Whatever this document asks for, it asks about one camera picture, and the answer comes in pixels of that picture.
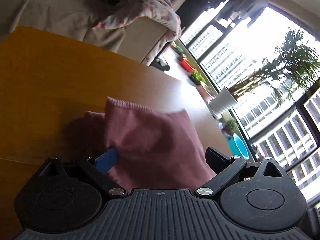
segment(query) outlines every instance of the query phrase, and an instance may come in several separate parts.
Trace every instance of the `wooden table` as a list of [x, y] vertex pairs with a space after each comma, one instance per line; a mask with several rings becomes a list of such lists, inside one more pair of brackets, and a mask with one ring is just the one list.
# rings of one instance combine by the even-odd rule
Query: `wooden table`
[[[196, 88], [156, 68], [25, 27], [17, 28], [0, 45], [0, 62], [3, 159], [40, 164], [49, 156], [77, 157], [79, 154], [65, 139], [64, 129], [86, 110], [103, 112], [107, 96], [163, 112], [186, 109], [203, 147], [213, 146], [231, 156], [226, 139]], [[0, 161], [0, 169], [6, 170], [0, 173], [0, 179], [7, 181], [7, 186], [12, 183], [21, 187], [36, 168]], [[0, 200], [0, 213], [13, 206], [19, 187], [3, 188], [7, 192], [4, 201]], [[10, 232], [9, 228], [17, 231], [19, 225], [12, 217], [14, 213], [6, 216], [0, 233]]]

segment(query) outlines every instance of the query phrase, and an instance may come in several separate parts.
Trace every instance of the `turquoise pot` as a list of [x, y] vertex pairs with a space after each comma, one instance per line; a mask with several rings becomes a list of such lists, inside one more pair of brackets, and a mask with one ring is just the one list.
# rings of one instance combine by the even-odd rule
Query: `turquoise pot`
[[239, 155], [249, 160], [247, 147], [238, 135], [233, 134], [233, 137], [228, 141], [228, 144], [233, 155]]

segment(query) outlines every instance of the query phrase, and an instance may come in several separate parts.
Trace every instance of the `white flower pot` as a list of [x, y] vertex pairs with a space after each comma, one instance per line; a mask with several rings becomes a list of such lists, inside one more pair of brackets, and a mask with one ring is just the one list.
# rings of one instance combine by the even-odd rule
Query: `white flower pot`
[[221, 92], [210, 102], [210, 108], [217, 115], [223, 114], [227, 110], [236, 106], [238, 103], [237, 100], [229, 93], [227, 88], [223, 88]]

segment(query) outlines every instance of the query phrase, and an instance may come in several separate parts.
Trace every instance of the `red bowl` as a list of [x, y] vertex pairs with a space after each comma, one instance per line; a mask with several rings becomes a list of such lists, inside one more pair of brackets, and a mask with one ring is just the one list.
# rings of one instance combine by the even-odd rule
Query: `red bowl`
[[193, 68], [188, 62], [186, 58], [179, 60], [180, 65], [188, 72], [192, 73], [192, 71], [196, 70]]

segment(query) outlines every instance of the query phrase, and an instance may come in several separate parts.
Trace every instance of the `triangular cutout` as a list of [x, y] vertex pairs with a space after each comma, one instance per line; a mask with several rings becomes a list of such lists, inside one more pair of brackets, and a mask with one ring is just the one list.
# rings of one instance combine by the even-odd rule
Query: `triangular cutout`
[[267, 166], [264, 170], [263, 175], [268, 177], [276, 177], [276, 178], [282, 177], [282, 174], [273, 163], [267, 163]]

